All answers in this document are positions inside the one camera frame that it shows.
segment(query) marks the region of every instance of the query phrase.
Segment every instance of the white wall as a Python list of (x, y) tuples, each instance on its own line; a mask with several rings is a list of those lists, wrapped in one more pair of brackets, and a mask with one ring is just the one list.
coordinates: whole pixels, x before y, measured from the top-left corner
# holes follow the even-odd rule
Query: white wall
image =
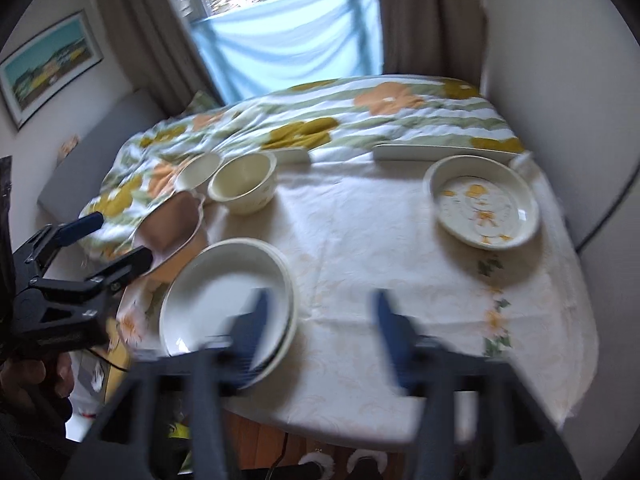
[[(0, 106), (0, 156), (14, 157), (10, 212), (14, 249), (48, 222), (36, 200), (56, 166), (60, 145), (73, 135), (84, 136), (132, 90), (106, 41), (94, 0), (34, 0), (4, 46), (0, 59), (44, 28), (81, 9), (87, 13), (104, 59), (51, 98), (20, 131), (6, 108)], [(61, 253), (54, 262), (51, 276), (77, 276), (81, 272), (79, 251), (68, 252)]]
[(640, 48), (610, 0), (486, 0), (485, 90), (580, 242), (640, 153)]
[[(575, 242), (640, 154), (640, 47), (610, 0), (486, 0), (484, 90), (548, 174)], [(640, 190), (581, 256), (600, 354), (564, 436), (585, 480), (640, 424)]]

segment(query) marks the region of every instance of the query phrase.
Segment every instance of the blue fabric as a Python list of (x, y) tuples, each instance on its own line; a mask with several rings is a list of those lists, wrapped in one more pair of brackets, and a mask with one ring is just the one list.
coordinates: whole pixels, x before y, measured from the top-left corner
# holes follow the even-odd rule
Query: blue fabric
[(223, 99), (382, 73), (378, 0), (269, 0), (192, 24)]

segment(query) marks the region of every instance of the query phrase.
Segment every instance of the brown curtain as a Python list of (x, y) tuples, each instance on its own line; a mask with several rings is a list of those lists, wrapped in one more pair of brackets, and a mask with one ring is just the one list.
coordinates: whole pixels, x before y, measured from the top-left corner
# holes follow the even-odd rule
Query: brown curtain
[(384, 73), (441, 75), (480, 84), (480, 0), (380, 0)]
[(222, 102), (171, 0), (97, 1), (124, 72), (167, 114), (183, 112), (198, 90)]

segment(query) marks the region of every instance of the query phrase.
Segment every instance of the framed picture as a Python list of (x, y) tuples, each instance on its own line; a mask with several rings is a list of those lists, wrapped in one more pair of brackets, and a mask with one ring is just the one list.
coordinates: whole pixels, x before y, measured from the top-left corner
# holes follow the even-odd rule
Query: framed picture
[(18, 129), (64, 86), (101, 60), (82, 11), (51, 25), (7, 57), (0, 63), (0, 88)]

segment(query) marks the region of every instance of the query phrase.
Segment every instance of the tablecloth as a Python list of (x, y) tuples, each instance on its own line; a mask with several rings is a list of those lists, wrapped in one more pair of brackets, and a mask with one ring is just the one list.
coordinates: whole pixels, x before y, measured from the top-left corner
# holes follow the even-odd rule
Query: tablecloth
[[(597, 336), (584, 280), (543, 173), (526, 177), (539, 234), (489, 252), (437, 225), (422, 178), (428, 162), (356, 160), (279, 168), (274, 200), (249, 217), (206, 209), (209, 241), (255, 237), (287, 257), (300, 323), (280, 366), (228, 408), (333, 444), (393, 449), (412, 439), (420, 399), (401, 395), (375, 325), (372, 294), (430, 335), (514, 364), (562, 425), (593, 379)], [(456, 399), (459, 439), (472, 433), (473, 394)]]

